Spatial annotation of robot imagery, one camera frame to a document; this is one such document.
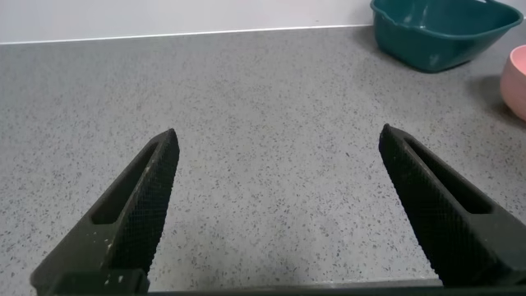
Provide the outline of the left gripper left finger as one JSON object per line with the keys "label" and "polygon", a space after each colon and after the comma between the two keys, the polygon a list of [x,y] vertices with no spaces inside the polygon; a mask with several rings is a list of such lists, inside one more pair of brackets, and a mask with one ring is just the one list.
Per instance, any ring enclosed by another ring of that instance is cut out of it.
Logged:
{"label": "left gripper left finger", "polygon": [[179,160],[168,129],[150,139],[30,276],[39,295],[145,295]]}

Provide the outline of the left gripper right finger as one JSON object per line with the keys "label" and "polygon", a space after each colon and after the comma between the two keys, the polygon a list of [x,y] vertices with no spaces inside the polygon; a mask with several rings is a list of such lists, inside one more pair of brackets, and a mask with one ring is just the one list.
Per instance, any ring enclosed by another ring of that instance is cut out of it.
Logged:
{"label": "left gripper right finger", "polygon": [[525,225],[407,132],[379,151],[419,245],[445,286],[523,286]]}

